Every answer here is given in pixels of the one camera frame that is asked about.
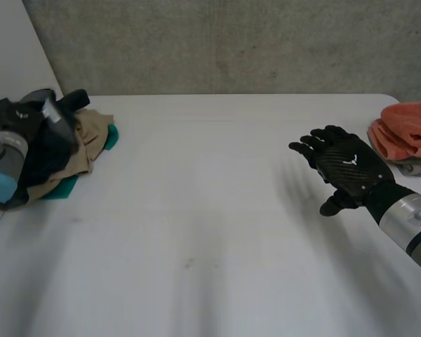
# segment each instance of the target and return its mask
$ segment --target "white logo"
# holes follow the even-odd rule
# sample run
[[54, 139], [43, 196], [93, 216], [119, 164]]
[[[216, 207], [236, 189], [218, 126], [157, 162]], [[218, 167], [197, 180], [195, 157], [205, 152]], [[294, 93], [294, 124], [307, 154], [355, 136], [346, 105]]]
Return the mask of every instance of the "white logo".
[[343, 164], [357, 165], [357, 154], [354, 155], [354, 159], [351, 161], [342, 161]]

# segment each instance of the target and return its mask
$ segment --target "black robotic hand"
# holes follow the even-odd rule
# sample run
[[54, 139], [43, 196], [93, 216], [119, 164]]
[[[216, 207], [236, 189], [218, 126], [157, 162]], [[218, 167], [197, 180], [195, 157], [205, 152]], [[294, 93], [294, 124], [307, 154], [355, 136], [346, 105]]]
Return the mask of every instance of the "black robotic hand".
[[302, 143], [291, 143], [289, 148], [302, 154], [310, 167], [337, 189], [321, 206], [322, 216], [365, 206], [371, 190], [380, 183], [395, 185], [386, 163], [357, 135], [339, 126], [312, 130], [310, 134], [301, 137]]

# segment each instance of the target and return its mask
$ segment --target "concrete wall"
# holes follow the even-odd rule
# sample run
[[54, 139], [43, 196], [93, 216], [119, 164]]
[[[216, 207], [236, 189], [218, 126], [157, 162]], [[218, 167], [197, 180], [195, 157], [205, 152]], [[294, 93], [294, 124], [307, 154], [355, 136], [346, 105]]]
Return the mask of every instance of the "concrete wall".
[[24, 0], [61, 87], [421, 100], [421, 0]]

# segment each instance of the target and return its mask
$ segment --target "robotic hand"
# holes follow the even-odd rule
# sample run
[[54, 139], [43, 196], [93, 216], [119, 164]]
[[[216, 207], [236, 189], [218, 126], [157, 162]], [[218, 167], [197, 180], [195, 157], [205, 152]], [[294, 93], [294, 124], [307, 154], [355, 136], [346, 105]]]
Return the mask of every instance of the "robotic hand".
[[88, 98], [84, 102], [84, 97], [87, 98], [85, 91], [74, 91], [56, 102], [52, 90], [42, 89], [30, 93], [18, 103], [8, 99], [0, 101], [0, 204], [10, 200], [17, 190], [28, 147], [43, 121], [69, 144], [72, 153], [76, 152], [78, 142], [74, 127], [65, 120], [60, 104], [83, 107], [88, 104]]
[[322, 216], [365, 206], [379, 227], [421, 266], [421, 195], [396, 184], [383, 160], [357, 135], [339, 126], [316, 129], [289, 148], [336, 191], [320, 208]]

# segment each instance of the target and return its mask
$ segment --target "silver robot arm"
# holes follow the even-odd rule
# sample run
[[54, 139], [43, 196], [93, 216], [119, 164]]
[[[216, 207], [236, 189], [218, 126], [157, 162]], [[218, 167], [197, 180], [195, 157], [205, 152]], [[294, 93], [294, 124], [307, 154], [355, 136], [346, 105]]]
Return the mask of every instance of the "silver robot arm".
[[410, 194], [394, 203], [379, 227], [421, 267], [421, 195]]

